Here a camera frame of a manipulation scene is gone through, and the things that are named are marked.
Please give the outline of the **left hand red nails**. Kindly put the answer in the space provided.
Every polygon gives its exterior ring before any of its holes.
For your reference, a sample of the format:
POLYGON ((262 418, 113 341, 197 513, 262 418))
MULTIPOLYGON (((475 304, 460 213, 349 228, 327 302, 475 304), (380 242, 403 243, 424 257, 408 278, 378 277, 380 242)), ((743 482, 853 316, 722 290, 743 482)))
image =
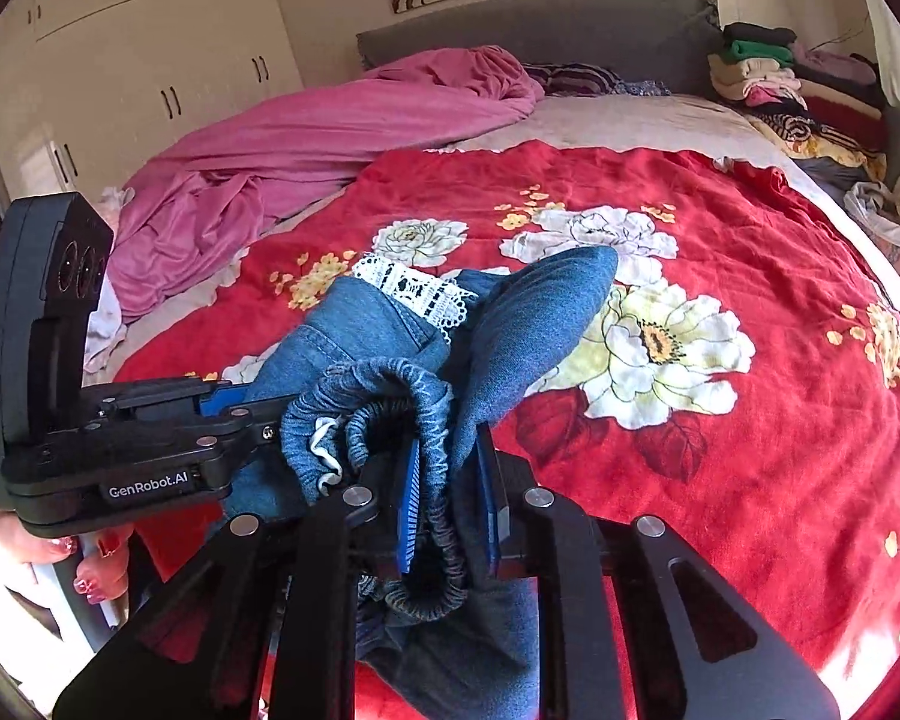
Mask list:
MULTIPOLYGON (((94 536, 95 548, 79 562, 73 585, 91 605, 115 601, 128 591, 133 525, 107 528, 94 536)), ((17 564, 53 566, 79 553, 74 536, 43 539, 27 532, 14 512, 0 512, 0 550, 17 564)))

